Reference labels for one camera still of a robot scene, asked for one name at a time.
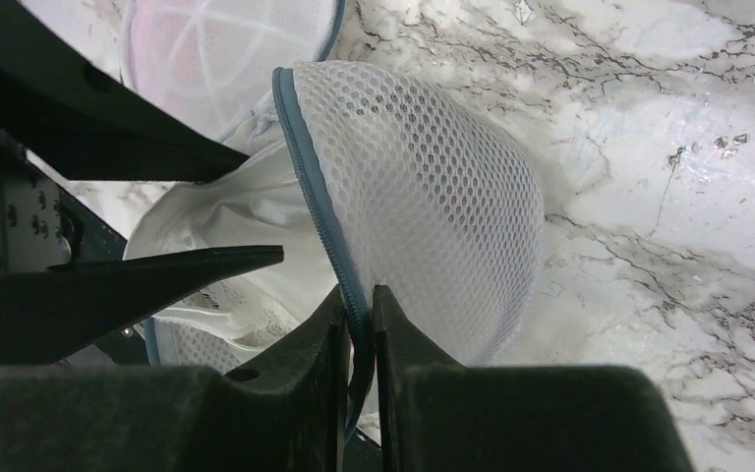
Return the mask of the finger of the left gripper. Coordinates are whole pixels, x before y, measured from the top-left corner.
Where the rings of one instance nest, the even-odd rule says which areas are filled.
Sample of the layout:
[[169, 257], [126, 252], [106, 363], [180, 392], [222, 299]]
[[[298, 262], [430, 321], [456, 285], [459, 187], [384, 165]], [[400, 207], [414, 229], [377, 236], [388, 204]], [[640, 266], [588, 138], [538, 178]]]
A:
[[17, 1], [0, 1], [0, 130], [71, 180], [209, 182], [248, 160], [100, 71]]
[[210, 284], [284, 260], [224, 247], [0, 274], [0, 366], [50, 365]]

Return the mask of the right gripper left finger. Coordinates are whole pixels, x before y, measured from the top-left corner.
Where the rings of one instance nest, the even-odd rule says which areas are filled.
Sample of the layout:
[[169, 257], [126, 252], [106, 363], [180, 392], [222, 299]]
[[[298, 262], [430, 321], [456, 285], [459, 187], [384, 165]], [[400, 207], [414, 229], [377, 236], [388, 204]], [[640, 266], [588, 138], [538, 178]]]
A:
[[338, 288], [228, 374], [0, 368], [0, 471], [338, 471], [350, 343]]

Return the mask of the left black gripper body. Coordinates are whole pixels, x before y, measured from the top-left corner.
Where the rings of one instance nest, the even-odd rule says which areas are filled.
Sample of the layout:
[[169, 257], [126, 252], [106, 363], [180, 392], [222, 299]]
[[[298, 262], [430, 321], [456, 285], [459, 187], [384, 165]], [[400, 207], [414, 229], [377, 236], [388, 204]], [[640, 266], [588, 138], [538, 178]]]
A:
[[98, 325], [55, 266], [112, 262], [124, 237], [0, 130], [0, 365], [124, 365], [127, 331]]

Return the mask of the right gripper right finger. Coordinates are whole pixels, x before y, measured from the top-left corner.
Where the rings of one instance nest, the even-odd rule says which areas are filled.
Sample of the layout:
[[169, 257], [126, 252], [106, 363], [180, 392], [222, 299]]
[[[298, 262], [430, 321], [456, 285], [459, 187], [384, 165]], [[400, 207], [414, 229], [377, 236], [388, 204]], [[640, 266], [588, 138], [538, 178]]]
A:
[[465, 367], [374, 292], [387, 471], [689, 471], [667, 405], [622, 366]]

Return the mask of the white mesh laundry bag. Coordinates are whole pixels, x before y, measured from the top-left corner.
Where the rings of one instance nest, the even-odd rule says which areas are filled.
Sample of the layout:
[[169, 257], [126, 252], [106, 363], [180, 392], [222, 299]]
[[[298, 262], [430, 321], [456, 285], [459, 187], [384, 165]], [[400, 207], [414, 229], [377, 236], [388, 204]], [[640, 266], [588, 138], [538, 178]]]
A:
[[154, 366], [228, 372], [339, 288], [354, 344], [350, 424], [376, 437], [374, 288], [456, 361], [491, 362], [527, 312], [543, 200], [500, 127], [439, 87], [329, 55], [341, 1], [132, 1], [124, 84], [246, 161], [178, 184], [126, 259], [274, 245], [280, 264], [216, 281], [140, 327]]

